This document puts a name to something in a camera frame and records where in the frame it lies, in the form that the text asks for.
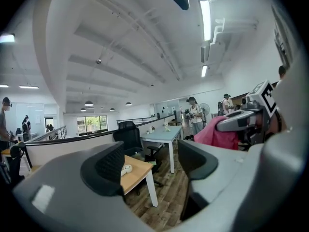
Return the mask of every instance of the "lamp shade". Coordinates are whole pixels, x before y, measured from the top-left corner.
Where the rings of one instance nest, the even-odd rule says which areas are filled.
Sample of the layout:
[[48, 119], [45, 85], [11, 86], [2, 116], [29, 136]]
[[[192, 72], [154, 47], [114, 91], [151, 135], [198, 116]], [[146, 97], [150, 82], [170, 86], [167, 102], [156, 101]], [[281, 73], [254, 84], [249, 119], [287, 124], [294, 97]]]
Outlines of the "lamp shade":
[[85, 106], [93, 106], [93, 103], [91, 101], [86, 101]]

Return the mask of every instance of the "window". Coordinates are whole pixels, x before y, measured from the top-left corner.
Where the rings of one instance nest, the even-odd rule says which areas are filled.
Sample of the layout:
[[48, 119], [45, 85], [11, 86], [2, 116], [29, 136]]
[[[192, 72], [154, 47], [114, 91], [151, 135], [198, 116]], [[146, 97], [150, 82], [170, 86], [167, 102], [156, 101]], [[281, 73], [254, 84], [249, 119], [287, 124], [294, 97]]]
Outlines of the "window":
[[80, 136], [108, 131], [106, 116], [77, 117], [77, 126]]

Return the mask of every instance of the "ceiling light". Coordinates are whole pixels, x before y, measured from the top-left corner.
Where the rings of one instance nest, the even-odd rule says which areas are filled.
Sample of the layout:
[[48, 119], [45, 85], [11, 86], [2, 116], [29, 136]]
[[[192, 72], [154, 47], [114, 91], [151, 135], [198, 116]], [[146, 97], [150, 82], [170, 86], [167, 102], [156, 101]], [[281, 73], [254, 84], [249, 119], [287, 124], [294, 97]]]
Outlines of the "ceiling light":
[[207, 70], [207, 65], [204, 65], [203, 66], [203, 69], [202, 69], [202, 77], [204, 77], [206, 75], [206, 70]]
[[86, 101], [85, 106], [93, 106], [93, 103], [91, 101]]
[[1, 35], [0, 43], [7, 43], [7, 42], [15, 42], [15, 36], [13, 34]]
[[33, 89], [38, 89], [39, 87], [37, 86], [19, 86], [20, 88], [33, 88]]
[[203, 25], [204, 25], [204, 40], [208, 41], [211, 39], [211, 9], [209, 1], [200, 1]]

